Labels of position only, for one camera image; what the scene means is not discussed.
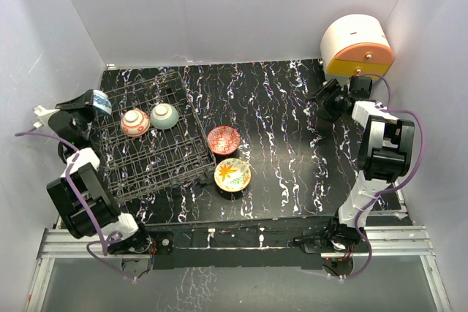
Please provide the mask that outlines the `blue patterned bowl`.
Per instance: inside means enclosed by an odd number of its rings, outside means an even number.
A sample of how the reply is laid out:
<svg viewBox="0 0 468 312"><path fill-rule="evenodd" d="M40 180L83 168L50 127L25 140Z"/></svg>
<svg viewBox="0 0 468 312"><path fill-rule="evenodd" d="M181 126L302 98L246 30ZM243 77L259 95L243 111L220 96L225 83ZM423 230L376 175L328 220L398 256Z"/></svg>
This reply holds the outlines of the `blue patterned bowl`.
<svg viewBox="0 0 468 312"><path fill-rule="evenodd" d="M100 115L112 115L113 108L108 95L99 90L93 90L92 93L92 107L94 112Z"/></svg>

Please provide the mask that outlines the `orange leaf patterned bowl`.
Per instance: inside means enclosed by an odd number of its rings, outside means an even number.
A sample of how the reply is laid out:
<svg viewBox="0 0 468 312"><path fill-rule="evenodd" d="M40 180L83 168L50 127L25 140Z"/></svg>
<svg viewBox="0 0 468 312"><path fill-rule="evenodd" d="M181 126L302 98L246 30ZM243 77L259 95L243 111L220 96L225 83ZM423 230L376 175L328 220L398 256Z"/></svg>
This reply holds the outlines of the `orange leaf patterned bowl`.
<svg viewBox="0 0 468 312"><path fill-rule="evenodd" d="M150 125L148 115L139 109L125 112L120 122L122 132L128 137L139 137L145 134Z"/></svg>

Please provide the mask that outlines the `pale green ceramic bowl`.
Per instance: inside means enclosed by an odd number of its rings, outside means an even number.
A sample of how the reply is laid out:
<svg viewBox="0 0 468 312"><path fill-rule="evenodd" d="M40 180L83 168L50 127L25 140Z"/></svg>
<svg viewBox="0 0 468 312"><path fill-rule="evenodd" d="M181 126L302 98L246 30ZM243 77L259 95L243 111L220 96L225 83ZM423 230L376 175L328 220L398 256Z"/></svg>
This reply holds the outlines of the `pale green ceramic bowl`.
<svg viewBox="0 0 468 312"><path fill-rule="evenodd" d="M179 119L177 109L168 103L160 103L151 110L151 125L158 130L172 129Z"/></svg>

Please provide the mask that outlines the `red geometric patterned bowl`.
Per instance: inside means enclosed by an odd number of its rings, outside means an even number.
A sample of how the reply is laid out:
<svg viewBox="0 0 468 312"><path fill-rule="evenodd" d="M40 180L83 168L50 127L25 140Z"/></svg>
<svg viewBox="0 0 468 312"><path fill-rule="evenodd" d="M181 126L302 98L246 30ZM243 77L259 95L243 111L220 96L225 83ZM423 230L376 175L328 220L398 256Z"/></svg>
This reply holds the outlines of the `red geometric patterned bowl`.
<svg viewBox="0 0 468 312"><path fill-rule="evenodd" d="M208 147L213 153L226 156L234 153L241 144L241 136L231 126L217 126L207 135Z"/></svg>

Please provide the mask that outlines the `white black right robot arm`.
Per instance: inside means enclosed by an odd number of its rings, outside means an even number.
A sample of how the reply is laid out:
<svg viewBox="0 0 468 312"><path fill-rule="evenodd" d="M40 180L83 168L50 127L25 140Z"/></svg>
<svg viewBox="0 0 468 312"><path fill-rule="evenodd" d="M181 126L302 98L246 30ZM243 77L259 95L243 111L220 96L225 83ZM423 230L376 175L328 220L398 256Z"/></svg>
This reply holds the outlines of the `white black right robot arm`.
<svg viewBox="0 0 468 312"><path fill-rule="evenodd" d="M292 240L307 254L325 248L349 254L362 239L374 203L410 170L415 125L384 111L371 99L372 86L371 75L352 76L346 85L332 79L307 97L322 119L334 122L347 114L364 128L358 176L346 201L323 230L308 230Z"/></svg>

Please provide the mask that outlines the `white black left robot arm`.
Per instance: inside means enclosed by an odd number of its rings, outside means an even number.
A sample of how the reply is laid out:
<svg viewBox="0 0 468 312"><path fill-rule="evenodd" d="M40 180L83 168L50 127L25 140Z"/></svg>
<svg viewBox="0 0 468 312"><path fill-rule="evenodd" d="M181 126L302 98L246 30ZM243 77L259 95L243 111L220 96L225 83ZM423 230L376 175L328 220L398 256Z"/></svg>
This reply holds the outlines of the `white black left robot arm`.
<svg viewBox="0 0 468 312"><path fill-rule="evenodd" d="M151 244L151 235L133 215L123 213L99 170L100 158L89 139L91 123L102 114L113 111L108 95L89 89L80 96L56 104L53 109L36 106L34 128L48 127L61 140L58 142L60 159L71 167L69 175L62 174L49 182L47 192L65 227L76 239L92 237L98 232L106 238L112 232L121 233L117 243L111 243L107 252L142 253Z"/></svg>

